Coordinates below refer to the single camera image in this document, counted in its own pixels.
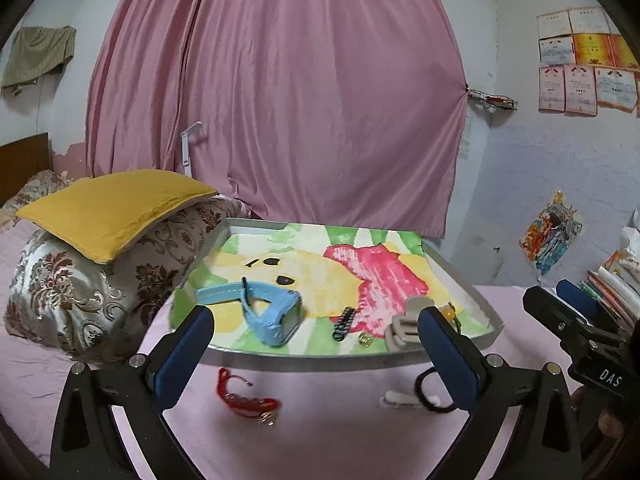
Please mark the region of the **right hand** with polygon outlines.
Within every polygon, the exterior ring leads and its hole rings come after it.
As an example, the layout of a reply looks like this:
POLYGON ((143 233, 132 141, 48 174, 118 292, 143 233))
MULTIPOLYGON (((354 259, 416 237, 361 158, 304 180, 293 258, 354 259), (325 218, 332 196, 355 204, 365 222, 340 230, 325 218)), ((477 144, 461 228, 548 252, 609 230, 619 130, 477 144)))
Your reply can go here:
MULTIPOLYGON (((584 395, 584 387, 579 387, 572 393, 570 400, 572 400, 572 407, 574 410, 577 410, 579 405, 582 404, 582 398, 584 395)), ((616 440, 623 437, 624 434, 624 425, 607 408, 604 408, 599 415, 598 428, 600 433, 605 437, 616 440)))

